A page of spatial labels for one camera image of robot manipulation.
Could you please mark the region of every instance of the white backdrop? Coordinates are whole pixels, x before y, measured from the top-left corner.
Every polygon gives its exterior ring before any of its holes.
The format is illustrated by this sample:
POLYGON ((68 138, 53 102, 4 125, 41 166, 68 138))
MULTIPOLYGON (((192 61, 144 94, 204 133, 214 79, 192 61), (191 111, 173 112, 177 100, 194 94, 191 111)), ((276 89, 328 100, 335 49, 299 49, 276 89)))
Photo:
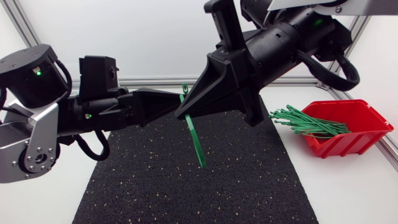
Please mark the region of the white backdrop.
MULTIPOLYGON (((255 29, 234 0, 243 31, 255 29)), ((198 77, 206 54, 220 40, 207 0, 20 0, 39 39, 50 44, 79 79, 78 58, 105 55, 116 59, 119 77, 198 77)), ((352 17, 339 17, 349 27, 352 17)), ((310 76, 305 66, 286 74, 310 76)))
MULTIPOLYGON (((349 59, 361 83, 349 93, 364 99, 398 129, 398 16, 373 16, 349 59)), ((392 133, 398 140, 398 131, 392 133)))
POLYGON ((4 8, 0 5, 0 58, 26 48, 4 8))

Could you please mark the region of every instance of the speckled mat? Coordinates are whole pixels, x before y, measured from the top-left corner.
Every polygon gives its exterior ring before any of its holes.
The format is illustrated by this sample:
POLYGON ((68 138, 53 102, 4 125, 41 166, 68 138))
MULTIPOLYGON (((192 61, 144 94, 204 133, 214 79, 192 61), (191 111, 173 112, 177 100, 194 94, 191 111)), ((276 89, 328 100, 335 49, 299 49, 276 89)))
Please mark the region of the speckled mat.
POLYGON ((318 223, 271 120, 251 128, 237 111, 193 119, 199 167, 173 114, 113 131, 74 223, 318 223))

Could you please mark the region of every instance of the aluminum frame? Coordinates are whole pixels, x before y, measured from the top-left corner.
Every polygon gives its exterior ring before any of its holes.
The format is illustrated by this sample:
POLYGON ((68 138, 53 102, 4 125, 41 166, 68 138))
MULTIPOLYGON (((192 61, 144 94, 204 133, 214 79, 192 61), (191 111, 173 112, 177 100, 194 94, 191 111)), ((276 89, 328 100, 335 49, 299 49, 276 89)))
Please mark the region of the aluminum frame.
POLYGON ((41 44, 35 30, 30 24, 21 4, 18 0, 0 0, 4 10, 9 16, 15 29, 18 31, 26 47, 33 47, 41 44))
MULTIPOLYGON (((17 29, 22 40, 27 47, 40 44, 32 25, 30 24, 21 4, 18 0, 0 0, 4 10, 7 12, 10 20, 17 29)), ((350 46, 345 54, 348 57, 353 51, 355 45, 358 43, 366 25, 371 16, 356 16, 350 26, 353 34, 353 44, 350 46)), ((332 62, 328 67, 329 70, 338 73, 341 68, 337 62, 332 62)), ((193 85, 197 78, 120 78, 119 84, 128 88, 180 88, 182 83, 193 85)), ((79 88, 79 81, 73 82, 73 89, 76 91, 79 88)), ((322 85, 316 78, 313 77, 280 77, 269 86, 319 86, 328 91, 335 99, 353 99, 347 92, 340 92, 327 86, 322 85)), ((388 134, 383 137, 376 146, 385 155, 387 160, 398 171, 398 143, 388 134)))

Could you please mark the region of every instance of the zip tie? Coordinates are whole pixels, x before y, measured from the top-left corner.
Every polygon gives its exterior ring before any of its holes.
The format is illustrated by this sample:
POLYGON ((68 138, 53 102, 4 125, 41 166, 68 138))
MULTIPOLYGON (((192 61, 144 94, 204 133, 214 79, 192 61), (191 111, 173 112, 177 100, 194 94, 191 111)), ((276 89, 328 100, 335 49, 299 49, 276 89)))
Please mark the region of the zip tie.
MULTIPOLYGON (((182 84, 182 90, 183 90, 184 94, 188 94, 188 84, 182 84)), ((181 100, 181 103, 184 101, 184 95, 183 94, 180 95, 180 100, 181 100)), ((187 124, 188 124, 189 130, 191 131, 191 135, 192 135, 192 139, 193 139, 193 145, 195 146, 195 150, 197 152, 197 156, 198 156, 198 159, 199 159, 200 166, 202 168, 206 168, 207 165, 206 165, 205 154, 203 153, 203 150, 201 148, 200 141, 199 141, 199 138, 198 138, 198 134, 195 131, 195 128, 193 127, 191 116, 189 116, 189 114, 185 115, 185 120, 187 120, 187 124)))
POLYGON ((311 136, 315 138, 332 138, 338 134, 352 133, 345 123, 313 118, 302 111, 287 105, 285 109, 277 109, 270 112, 270 119, 285 119, 287 121, 274 120, 275 123, 291 126, 295 134, 311 136))

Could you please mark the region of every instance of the red storage bin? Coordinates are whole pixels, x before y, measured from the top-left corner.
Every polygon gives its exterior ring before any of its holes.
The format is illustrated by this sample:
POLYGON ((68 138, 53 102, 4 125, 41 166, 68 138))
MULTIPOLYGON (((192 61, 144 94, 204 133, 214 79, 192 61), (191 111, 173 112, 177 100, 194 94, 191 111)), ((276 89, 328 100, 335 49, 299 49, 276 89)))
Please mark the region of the red storage bin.
POLYGON ((304 136, 316 156, 362 155, 388 132, 394 130, 375 109, 363 100, 316 101, 303 113, 314 118, 346 123, 349 134, 339 134, 331 139, 304 136))

